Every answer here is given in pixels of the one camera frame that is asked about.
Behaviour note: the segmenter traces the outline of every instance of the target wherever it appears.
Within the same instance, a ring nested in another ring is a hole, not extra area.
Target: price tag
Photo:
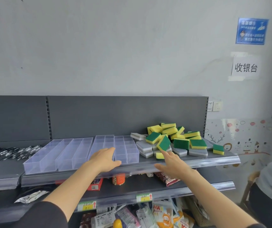
[[[77,211],[96,209],[96,201],[78,203]]]
[[[136,201],[138,203],[152,201],[152,199],[153,199],[152,193],[136,195]]]

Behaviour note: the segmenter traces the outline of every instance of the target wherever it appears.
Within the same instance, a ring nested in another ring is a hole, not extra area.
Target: electrical outlet
[[[213,102],[212,102],[212,101],[209,101],[209,102],[208,102],[207,111],[212,111],[212,107],[213,107]]]
[[[223,109],[222,101],[214,101],[212,111],[221,111]]]

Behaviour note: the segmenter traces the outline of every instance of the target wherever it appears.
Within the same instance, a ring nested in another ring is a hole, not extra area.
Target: blue poster
[[[268,19],[239,18],[236,44],[264,45]]]

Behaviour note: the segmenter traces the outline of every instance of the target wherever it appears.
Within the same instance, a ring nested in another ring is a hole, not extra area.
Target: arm
[[[203,205],[217,228],[246,228],[258,222],[240,207],[215,189],[196,170],[172,152],[161,151],[166,165],[155,167],[169,176],[185,182],[199,202]]]
[[[112,161],[114,150],[115,148],[101,149],[94,153],[89,161],[85,162],[43,201],[57,205],[68,221],[95,177],[100,172],[108,172],[121,165],[121,161]]]

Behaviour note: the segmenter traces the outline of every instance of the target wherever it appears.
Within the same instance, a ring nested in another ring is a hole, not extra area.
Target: black sleeve
[[[33,205],[12,228],[68,228],[63,211],[53,203]]]
[[[253,224],[247,228],[266,228],[266,226],[262,225],[262,224]]]

